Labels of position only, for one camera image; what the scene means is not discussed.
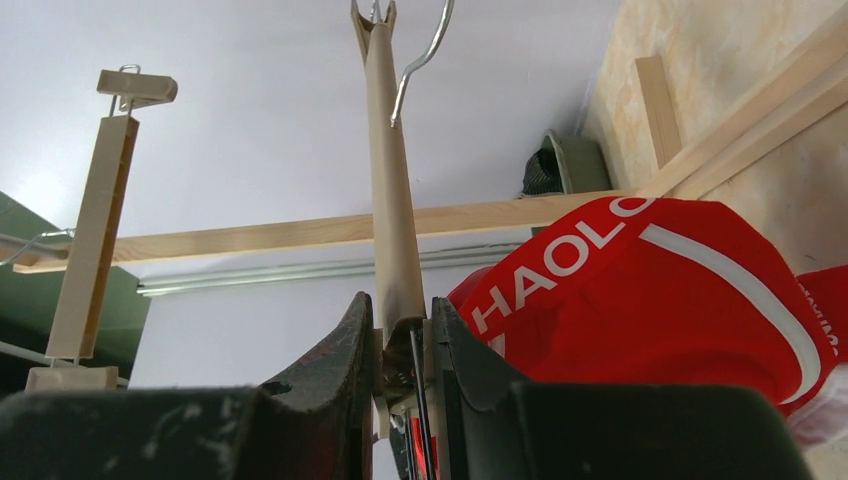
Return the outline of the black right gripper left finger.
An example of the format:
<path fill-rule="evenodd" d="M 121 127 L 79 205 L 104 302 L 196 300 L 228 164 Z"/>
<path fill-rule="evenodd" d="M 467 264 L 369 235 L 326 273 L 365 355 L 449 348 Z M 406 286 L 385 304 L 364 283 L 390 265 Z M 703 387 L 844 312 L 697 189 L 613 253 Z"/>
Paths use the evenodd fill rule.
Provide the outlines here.
<path fill-rule="evenodd" d="M 259 386 L 19 393 L 1 404 L 5 479 L 367 479 L 372 303 Z"/>

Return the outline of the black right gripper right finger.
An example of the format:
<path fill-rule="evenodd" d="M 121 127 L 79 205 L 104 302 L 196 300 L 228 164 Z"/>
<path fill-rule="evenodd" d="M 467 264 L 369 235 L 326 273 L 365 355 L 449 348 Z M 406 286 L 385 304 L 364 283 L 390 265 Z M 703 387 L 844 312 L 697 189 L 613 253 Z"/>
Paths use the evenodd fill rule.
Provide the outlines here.
<path fill-rule="evenodd" d="M 442 479 L 808 479 L 778 412 L 717 385 L 529 380 L 435 298 Z"/>

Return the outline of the red underwear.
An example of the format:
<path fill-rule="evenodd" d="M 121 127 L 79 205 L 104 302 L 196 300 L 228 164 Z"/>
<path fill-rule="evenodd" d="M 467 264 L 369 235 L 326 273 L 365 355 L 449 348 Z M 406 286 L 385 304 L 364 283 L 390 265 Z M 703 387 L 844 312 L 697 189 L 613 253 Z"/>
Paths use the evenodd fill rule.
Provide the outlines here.
<path fill-rule="evenodd" d="M 449 294 L 529 380 L 752 390 L 801 454 L 847 433 L 847 270 L 797 275 L 719 202 L 606 197 Z"/>

